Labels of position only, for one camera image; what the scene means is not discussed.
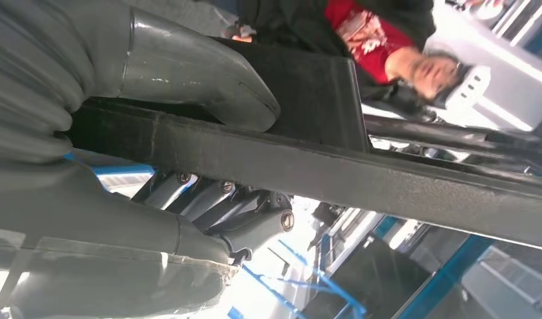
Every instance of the man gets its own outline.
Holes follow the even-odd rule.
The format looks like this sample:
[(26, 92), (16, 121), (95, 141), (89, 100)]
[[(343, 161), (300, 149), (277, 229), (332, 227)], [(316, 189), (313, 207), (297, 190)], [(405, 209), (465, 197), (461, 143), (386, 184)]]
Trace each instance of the man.
[[(444, 107), (453, 91), (476, 75), (473, 66), (449, 54), (422, 53), (435, 32), (432, 0), (209, 1), (257, 31), (235, 34), (235, 40), (353, 58), (364, 102), (389, 100), (395, 84), (406, 82), (418, 100)], [(482, 71), (487, 76), (465, 84), (454, 104), (472, 104), (484, 92), (489, 70)]]

